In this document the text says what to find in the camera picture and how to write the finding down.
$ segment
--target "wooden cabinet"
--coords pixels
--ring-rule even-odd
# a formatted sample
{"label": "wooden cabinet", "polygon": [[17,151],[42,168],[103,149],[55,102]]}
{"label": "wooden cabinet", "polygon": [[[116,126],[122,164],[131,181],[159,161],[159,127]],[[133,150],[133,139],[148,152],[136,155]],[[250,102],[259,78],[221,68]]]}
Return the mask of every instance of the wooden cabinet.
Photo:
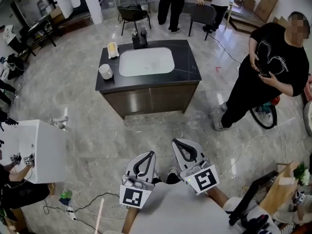
{"label": "wooden cabinet", "polygon": [[168,111],[186,111],[197,83],[164,85],[114,93],[103,93],[103,97],[124,118],[127,115],[150,114]]}

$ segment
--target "bicycle wheel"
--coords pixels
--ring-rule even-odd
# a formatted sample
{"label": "bicycle wheel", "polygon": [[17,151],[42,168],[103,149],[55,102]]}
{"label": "bicycle wheel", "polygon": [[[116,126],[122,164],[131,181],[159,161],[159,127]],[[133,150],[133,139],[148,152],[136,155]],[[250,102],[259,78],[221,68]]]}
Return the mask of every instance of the bicycle wheel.
{"label": "bicycle wheel", "polygon": [[266,106],[265,109],[262,106],[252,108],[250,113],[255,121],[265,129],[271,129],[277,125],[277,113],[273,105]]}

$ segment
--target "man's hand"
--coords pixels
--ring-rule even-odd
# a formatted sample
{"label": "man's hand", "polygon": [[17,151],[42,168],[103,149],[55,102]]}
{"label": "man's hand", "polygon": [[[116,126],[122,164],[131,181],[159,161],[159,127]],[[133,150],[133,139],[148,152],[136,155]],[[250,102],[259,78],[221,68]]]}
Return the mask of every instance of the man's hand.
{"label": "man's hand", "polygon": [[197,1],[197,3],[199,4],[199,5],[205,5],[205,1],[204,0],[196,0]]}
{"label": "man's hand", "polygon": [[270,78],[268,77],[263,77],[259,75],[260,79],[265,83],[268,84],[271,87],[277,87],[279,84],[279,81],[276,79],[275,75],[273,75],[271,72],[269,72]]}
{"label": "man's hand", "polygon": [[249,57],[250,57],[250,63],[252,64],[252,68],[255,69],[257,72],[260,72],[255,64],[255,59],[259,60],[258,56],[255,53],[251,53],[251,54],[249,53]]}

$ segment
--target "white cup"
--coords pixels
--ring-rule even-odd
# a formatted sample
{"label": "white cup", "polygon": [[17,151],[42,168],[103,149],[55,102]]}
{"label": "white cup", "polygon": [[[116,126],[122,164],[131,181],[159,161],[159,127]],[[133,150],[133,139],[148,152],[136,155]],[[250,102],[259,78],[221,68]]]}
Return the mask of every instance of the white cup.
{"label": "white cup", "polygon": [[103,64],[100,66],[100,68],[98,69],[99,73],[101,74],[101,76],[107,80],[113,77],[113,71],[111,69],[111,67],[108,64]]}

